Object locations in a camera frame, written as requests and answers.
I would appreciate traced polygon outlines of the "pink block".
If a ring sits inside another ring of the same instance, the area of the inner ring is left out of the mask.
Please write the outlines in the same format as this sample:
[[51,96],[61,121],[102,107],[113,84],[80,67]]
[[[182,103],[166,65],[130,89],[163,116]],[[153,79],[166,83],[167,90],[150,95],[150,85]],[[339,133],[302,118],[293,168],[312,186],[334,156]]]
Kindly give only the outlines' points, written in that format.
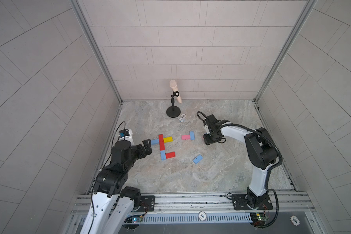
[[191,137],[190,137],[190,135],[182,135],[181,139],[182,140],[189,140],[189,139],[191,139]]

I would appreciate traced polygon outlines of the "yellow block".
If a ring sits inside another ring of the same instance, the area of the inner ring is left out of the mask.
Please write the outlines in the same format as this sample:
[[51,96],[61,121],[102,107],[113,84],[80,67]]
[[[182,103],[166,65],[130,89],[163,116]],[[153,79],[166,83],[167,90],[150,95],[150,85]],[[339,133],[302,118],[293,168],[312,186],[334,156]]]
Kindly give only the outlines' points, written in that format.
[[163,138],[164,143],[168,143],[168,142],[172,142],[173,141],[173,137],[169,136],[169,137],[164,137]]

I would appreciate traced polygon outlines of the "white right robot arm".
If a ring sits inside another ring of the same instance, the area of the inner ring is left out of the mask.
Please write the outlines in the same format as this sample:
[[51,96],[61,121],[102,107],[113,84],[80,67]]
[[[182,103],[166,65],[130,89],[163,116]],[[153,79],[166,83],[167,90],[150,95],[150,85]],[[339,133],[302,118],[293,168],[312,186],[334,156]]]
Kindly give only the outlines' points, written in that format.
[[234,123],[203,125],[206,133],[203,135],[206,145],[220,142],[223,138],[231,137],[246,144],[248,158],[253,164],[253,174],[247,196],[246,206],[252,210],[262,208],[269,199],[268,188],[270,174],[273,169],[283,163],[283,157],[265,128],[256,130]]

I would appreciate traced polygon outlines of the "red stem block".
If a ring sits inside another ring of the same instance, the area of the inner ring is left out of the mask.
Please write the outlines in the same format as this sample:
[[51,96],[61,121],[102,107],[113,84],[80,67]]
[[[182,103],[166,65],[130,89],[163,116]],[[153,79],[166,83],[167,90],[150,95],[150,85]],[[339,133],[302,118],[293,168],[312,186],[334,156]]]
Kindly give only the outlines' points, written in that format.
[[159,143],[164,143],[163,134],[159,135]]

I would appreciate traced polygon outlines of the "light blue block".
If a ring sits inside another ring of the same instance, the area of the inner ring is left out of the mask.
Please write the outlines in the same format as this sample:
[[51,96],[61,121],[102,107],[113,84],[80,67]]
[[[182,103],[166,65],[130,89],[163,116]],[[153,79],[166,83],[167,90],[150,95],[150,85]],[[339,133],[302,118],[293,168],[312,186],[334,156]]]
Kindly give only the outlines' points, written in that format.
[[190,140],[195,140],[195,133],[194,133],[194,131],[190,131]]
[[156,144],[159,144],[159,139],[151,140],[151,145],[156,145]]
[[194,164],[198,164],[203,159],[202,155],[198,155],[193,159]]
[[166,160],[166,153],[164,150],[160,151],[161,160]]

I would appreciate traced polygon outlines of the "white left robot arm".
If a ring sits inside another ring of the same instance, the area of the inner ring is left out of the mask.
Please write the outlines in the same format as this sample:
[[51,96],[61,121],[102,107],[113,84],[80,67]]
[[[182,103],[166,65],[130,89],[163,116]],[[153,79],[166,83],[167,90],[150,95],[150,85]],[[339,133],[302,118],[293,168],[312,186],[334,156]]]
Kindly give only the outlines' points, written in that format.
[[141,202],[139,188],[125,187],[128,172],[134,163],[152,154],[151,140],[132,145],[120,140],[111,148],[111,162],[98,173],[91,194],[91,206],[81,233],[117,234],[125,224],[141,223],[144,214],[131,212],[149,207]]

